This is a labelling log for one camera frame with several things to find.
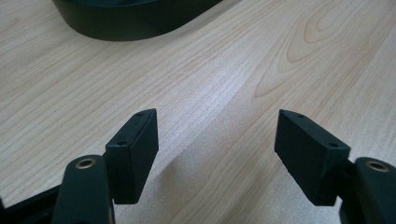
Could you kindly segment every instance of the round screw hole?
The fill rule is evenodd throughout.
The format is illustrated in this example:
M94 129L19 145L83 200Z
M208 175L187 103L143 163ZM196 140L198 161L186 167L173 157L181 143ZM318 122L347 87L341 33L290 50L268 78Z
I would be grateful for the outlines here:
M329 146L331 146L331 147L338 147L338 145L335 144L335 143L329 143Z
M378 172L389 172L390 169L388 168L387 165L383 164L382 162L378 162L378 161L367 161L366 165L370 168L372 168L373 170L376 170Z
M76 164L76 168L82 170L82 169L87 169L90 167L93 167L96 164L96 160L95 159L85 159L82 161L79 161Z
M126 146L128 143L126 141L119 141L117 145L119 146Z

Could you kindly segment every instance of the wooden table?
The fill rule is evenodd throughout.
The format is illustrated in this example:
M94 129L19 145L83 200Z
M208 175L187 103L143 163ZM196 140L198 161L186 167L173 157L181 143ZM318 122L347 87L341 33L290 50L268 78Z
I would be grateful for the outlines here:
M118 223L339 223L274 152L280 108L396 164L394 0L224 0L166 35L106 42L50 0L0 2L0 195L6 206L103 154L140 110L160 151Z

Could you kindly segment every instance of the wood grain pattern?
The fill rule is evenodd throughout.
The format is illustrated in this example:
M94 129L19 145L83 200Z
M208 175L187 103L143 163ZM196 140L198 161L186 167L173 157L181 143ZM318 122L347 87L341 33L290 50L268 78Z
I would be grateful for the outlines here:
M0 2L0 195L10 206L102 154L133 113L158 110L160 152L118 223L339 223L274 153L298 111L396 164L393 0L224 0L167 35L106 42L51 1Z

